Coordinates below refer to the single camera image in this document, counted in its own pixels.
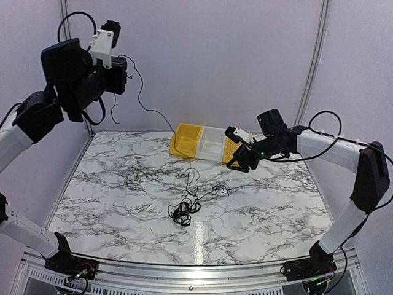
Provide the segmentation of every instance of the white bin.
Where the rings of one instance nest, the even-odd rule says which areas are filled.
[[[204,126],[198,142],[195,157],[198,159],[222,162],[225,147],[225,130]]]

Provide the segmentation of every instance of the ventilation grille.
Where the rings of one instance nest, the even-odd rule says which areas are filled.
[[[39,281],[43,281],[45,283],[56,285],[58,287],[64,286],[64,279],[63,275],[56,275],[54,276],[52,273],[46,272],[44,270],[30,268],[29,276]],[[76,284],[68,283],[68,287],[70,288],[77,288]],[[89,281],[89,294],[94,295],[164,295],[164,293],[156,293],[156,292],[138,292],[132,290],[124,290],[123,288],[116,288],[116,287],[107,287],[103,286],[102,283],[97,285],[95,281]],[[271,289],[264,289],[260,291],[253,291],[253,292],[241,292],[241,293],[228,293],[228,295],[284,295],[284,291],[282,287],[278,288],[271,288]]]

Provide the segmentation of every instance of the white wall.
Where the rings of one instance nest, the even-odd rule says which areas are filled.
[[[383,0],[332,1],[329,30],[306,119],[331,109],[343,120],[343,135],[380,141],[393,155],[393,3]],[[318,120],[320,130],[337,132],[334,117]],[[337,218],[349,202],[354,177],[320,160],[309,167]],[[382,202],[391,195],[388,192]],[[370,217],[356,238],[356,250],[370,294],[391,294],[393,207]]]
[[[45,87],[41,50],[56,43],[58,1],[0,4],[0,118]],[[0,191],[19,212],[44,225],[55,196],[87,140],[83,124],[67,122],[24,152],[0,175]],[[0,235],[0,294],[8,294],[24,247]]]
[[[279,108],[292,124],[316,38],[321,1],[121,0],[71,1],[70,11],[92,14],[100,26],[120,22],[115,54],[134,58],[145,80],[148,108],[179,122],[259,130],[256,116]],[[72,34],[91,39],[91,24],[72,19]],[[168,130],[162,118],[137,102],[134,77],[100,130]],[[113,96],[105,95],[106,105]],[[101,111],[90,110],[98,120]]]

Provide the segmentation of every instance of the table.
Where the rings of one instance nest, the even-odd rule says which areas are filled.
[[[244,264],[294,258],[331,226],[306,166],[261,161],[250,173],[169,155],[171,133],[97,133],[50,225],[77,253],[158,264]],[[191,225],[168,217],[185,195],[184,172],[207,195]]]

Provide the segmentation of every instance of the robotic arm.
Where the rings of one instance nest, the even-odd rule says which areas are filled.
[[[311,247],[310,258],[283,265],[283,274],[288,281],[329,273],[329,268],[336,270],[333,253],[360,231],[389,188],[386,159],[378,152],[383,152],[382,144],[374,141],[371,147],[364,147],[341,139],[335,142],[336,138],[315,133],[304,126],[287,128],[277,109],[264,112],[257,119],[266,137],[263,140],[256,141],[238,128],[228,127],[225,131],[234,142],[242,142],[227,164],[229,169],[247,173],[250,168],[256,169],[260,160],[275,161],[272,157],[278,154],[282,155],[281,158],[300,154],[304,159],[321,154],[319,158],[356,173],[348,206],[327,233]]]
[[[107,91],[121,95],[125,91],[127,62],[112,57],[120,33],[117,22],[107,21],[93,36],[88,50],[80,48],[79,39],[70,39],[46,48],[41,53],[47,86],[34,92],[11,112],[0,125],[0,173],[19,154],[38,143],[56,124],[62,122],[64,110],[69,120],[83,122],[84,111],[94,101],[105,110],[101,95]],[[58,232],[49,232],[22,216],[0,194],[0,233],[8,235],[40,252],[45,267],[70,274],[78,271],[94,278],[96,261],[72,255],[68,242]]]

